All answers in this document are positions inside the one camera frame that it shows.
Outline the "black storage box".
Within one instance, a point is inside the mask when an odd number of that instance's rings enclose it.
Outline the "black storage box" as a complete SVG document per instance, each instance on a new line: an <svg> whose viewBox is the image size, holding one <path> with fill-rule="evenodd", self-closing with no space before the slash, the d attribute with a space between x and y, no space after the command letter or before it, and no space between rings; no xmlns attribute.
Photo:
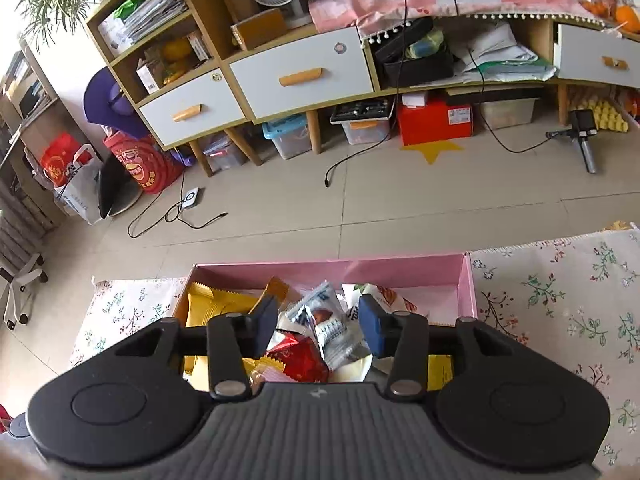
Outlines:
<svg viewBox="0 0 640 480"><path fill-rule="evenodd" d="M432 18L384 32L372 54L378 76L390 87L412 87L454 76L454 56Z"/></svg>

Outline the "white charger puck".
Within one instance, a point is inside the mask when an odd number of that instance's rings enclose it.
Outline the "white charger puck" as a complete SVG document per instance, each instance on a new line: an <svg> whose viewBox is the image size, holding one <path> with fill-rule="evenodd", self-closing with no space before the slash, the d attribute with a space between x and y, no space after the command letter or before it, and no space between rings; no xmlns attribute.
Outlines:
<svg viewBox="0 0 640 480"><path fill-rule="evenodd" d="M185 192L182 196L181 207L183 209L189 209L198 204L200 200L201 189L191 188L188 192Z"/></svg>

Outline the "yellow chip bag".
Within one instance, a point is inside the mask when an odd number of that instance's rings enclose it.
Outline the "yellow chip bag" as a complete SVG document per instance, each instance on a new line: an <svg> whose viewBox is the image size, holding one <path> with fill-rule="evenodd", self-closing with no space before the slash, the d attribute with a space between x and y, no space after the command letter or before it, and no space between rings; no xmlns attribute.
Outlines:
<svg viewBox="0 0 640 480"><path fill-rule="evenodd" d="M427 361L427 390L442 390L452 378L454 378L452 357L446 354L430 354Z"/></svg>

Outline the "purple hat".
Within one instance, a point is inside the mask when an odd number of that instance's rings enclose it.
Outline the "purple hat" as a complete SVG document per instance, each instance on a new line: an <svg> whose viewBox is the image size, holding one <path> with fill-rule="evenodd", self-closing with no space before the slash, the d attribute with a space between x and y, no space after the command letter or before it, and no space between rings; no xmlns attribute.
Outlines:
<svg viewBox="0 0 640 480"><path fill-rule="evenodd" d="M90 79L82 104L85 116L92 124L122 131L135 139L150 134L107 67Z"/></svg>

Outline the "red white snack packet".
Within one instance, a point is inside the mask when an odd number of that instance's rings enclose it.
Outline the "red white snack packet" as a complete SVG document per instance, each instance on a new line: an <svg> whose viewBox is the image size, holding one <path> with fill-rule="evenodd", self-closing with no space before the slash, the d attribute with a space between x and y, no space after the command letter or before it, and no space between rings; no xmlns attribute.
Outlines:
<svg viewBox="0 0 640 480"><path fill-rule="evenodd" d="M289 330L275 330L266 357L281 363L283 373L296 382L323 384L329 379L329 367L309 336Z"/></svg>

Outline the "pink cardboard box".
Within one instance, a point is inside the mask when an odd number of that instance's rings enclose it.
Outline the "pink cardboard box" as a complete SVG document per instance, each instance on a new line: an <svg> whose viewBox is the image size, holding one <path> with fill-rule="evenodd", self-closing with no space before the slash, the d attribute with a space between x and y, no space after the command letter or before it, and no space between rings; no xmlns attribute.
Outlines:
<svg viewBox="0 0 640 480"><path fill-rule="evenodd" d="M445 287L454 291L454 298L435 301L434 313L446 314L448 318L477 315L471 259L464 252L457 252L373 259L197 264L186 278L172 316L180 324L186 322L188 291L193 282L213 288L260 292L274 276L295 286L314 287L329 281L334 286L372 283L396 290Z"/></svg>

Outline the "yellow egg tray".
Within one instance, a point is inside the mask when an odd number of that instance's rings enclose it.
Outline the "yellow egg tray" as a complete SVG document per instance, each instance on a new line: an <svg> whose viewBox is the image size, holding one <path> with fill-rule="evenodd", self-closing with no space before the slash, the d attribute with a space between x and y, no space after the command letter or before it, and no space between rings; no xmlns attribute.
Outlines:
<svg viewBox="0 0 640 480"><path fill-rule="evenodd" d="M629 129L628 122L622 114L605 99L597 100L592 107L592 112L599 130L626 133Z"/></svg>

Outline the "yellow wafer snack pack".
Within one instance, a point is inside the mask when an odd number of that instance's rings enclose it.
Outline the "yellow wafer snack pack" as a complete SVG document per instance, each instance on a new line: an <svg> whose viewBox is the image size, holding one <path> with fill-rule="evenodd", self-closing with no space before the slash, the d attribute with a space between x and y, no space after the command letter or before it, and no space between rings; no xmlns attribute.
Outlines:
<svg viewBox="0 0 640 480"><path fill-rule="evenodd" d="M252 295L216 289L202 283L193 282L188 288L188 315L186 327L205 326L217 315L228 313L247 314L257 304Z"/></svg>

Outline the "red lantern gift bag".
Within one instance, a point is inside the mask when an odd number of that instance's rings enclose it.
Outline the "red lantern gift bag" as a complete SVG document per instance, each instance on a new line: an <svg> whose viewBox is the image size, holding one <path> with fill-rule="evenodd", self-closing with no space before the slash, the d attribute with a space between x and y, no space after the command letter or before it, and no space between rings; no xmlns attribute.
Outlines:
<svg viewBox="0 0 640 480"><path fill-rule="evenodd" d="M160 194L183 173L180 162L164 152L150 134L137 139L126 132L116 131L106 136L103 144L145 193Z"/></svg>

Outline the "white office chair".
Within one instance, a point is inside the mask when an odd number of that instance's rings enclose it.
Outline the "white office chair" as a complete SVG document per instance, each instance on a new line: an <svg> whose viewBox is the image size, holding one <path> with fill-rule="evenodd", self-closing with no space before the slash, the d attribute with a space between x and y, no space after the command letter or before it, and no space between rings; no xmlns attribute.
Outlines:
<svg viewBox="0 0 640 480"><path fill-rule="evenodd" d="M1 269L1 279L6 284L1 293L2 322L9 330L15 330L17 324L26 325L29 322L27 303L32 296L32 286L49 281L43 265L43 255L36 252L14 274L5 268Z"/></svg>

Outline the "floral white rug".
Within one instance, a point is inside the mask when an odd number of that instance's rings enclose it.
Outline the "floral white rug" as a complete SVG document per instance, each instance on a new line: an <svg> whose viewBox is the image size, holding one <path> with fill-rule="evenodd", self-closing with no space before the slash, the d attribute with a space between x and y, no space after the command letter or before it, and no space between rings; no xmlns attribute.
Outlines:
<svg viewBox="0 0 640 480"><path fill-rule="evenodd" d="M611 419L596 465L608 470L638 463L638 230L465 254L471 259L475 316L571 370L604 395ZM159 318L172 316L188 275L97 282L70 362L79 364ZM454 298L452 289L396 292L433 323L456 319L432 311L435 301Z"/></svg>

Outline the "blue lid storage bin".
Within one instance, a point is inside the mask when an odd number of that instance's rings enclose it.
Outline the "blue lid storage bin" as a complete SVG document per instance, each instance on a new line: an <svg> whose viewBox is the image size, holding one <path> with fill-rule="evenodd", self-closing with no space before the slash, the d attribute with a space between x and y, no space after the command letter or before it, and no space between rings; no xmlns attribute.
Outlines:
<svg viewBox="0 0 640 480"><path fill-rule="evenodd" d="M288 160L312 150L305 114L297 114L262 123L262 135Z"/></svg>

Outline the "clear storage bin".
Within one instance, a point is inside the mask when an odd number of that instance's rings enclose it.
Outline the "clear storage bin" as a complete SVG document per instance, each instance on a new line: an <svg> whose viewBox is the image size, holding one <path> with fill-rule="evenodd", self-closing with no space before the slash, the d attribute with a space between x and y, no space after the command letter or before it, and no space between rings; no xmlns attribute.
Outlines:
<svg viewBox="0 0 640 480"><path fill-rule="evenodd" d="M492 130L511 128L532 122L536 101L529 98L485 102L478 111Z"/></svg>

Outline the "pink floral cloth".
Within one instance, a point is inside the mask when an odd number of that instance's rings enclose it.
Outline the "pink floral cloth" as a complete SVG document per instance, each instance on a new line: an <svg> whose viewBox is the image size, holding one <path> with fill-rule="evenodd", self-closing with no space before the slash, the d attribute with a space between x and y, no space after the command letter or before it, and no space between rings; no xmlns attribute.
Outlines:
<svg viewBox="0 0 640 480"><path fill-rule="evenodd" d="M368 38L418 18L465 15L558 16L578 22L604 21L578 0L314 0L309 13L318 32L356 27Z"/></svg>

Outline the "red shoe box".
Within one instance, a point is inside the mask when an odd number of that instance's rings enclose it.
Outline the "red shoe box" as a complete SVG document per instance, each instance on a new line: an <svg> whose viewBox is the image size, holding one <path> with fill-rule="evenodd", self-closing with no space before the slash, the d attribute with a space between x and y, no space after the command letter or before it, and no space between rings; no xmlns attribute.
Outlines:
<svg viewBox="0 0 640 480"><path fill-rule="evenodd" d="M403 146L468 138L474 124L472 107L450 106L444 100L421 107L401 105L398 122Z"/></svg>

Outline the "red shopping bag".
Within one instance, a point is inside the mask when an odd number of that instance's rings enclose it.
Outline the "red shopping bag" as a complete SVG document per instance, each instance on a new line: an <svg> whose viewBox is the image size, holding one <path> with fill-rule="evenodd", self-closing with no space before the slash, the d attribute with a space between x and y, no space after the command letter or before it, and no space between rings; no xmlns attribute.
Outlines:
<svg viewBox="0 0 640 480"><path fill-rule="evenodd" d="M62 132L44 150L40 165L53 186L60 188L66 185L76 167L98 160L91 144L80 144L71 134Z"/></svg>

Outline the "white pecan snack bag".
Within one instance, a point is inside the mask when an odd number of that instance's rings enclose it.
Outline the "white pecan snack bag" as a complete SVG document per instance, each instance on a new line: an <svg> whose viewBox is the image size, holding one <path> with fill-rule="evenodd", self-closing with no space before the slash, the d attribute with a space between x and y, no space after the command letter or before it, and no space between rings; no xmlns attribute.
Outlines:
<svg viewBox="0 0 640 480"><path fill-rule="evenodd" d="M418 312L418 307L408 299L400 296L396 290L375 284L343 284L344 307L351 321L359 318L359 300L363 295L371 295L373 299L388 313L396 311Z"/></svg>

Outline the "wooden tv cabinet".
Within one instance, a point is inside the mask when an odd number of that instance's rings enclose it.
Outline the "wooden tv cabinet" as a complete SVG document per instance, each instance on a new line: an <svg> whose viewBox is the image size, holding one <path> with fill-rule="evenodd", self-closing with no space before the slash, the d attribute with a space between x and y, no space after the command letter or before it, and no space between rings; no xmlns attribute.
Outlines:
<svg viewBox="0 0 640 480"><path fill-rule="evenodd" d="M356 27L318 32L314 22L250 50L242 50L231 31L224 0L179 0L181 12L135 41L114 51L101 32L125 0L103 0L87 30L107 68L157 144L164 150L194 145L246 122L260 124L295 113L382 96L372 47L382 34L363 38ZM558 16L465 15L478 23L511 20L526 44L552 62L561 82L639 83L639 38L614 35L602 25ZM155 91L145 88L137 64L146 50L187 32L199 32L208 59Z"/></svg>

